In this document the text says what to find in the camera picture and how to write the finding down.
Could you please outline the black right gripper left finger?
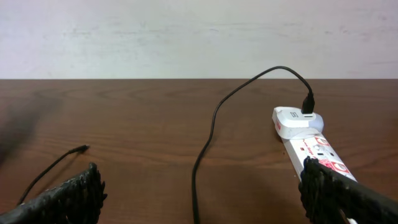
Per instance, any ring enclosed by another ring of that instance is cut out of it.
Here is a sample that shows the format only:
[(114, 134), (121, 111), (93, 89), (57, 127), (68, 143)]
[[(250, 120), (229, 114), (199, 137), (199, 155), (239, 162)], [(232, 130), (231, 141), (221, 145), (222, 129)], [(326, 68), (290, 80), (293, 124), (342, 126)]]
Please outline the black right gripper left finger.
[(96, 224), (107, 197), (104, 188), (97, 165), (91, 162), (78, 175), (1, 214), (1, 223)]

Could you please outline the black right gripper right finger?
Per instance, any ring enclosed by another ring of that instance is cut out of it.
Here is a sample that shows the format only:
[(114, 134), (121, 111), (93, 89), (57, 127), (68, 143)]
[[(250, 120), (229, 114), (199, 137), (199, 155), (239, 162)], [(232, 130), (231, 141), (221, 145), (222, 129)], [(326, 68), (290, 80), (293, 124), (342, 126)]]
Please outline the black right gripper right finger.
[(303, 161), (298, 185), (305, 215), (311, 223), (397, 224), (397, 202), (322, 165)]

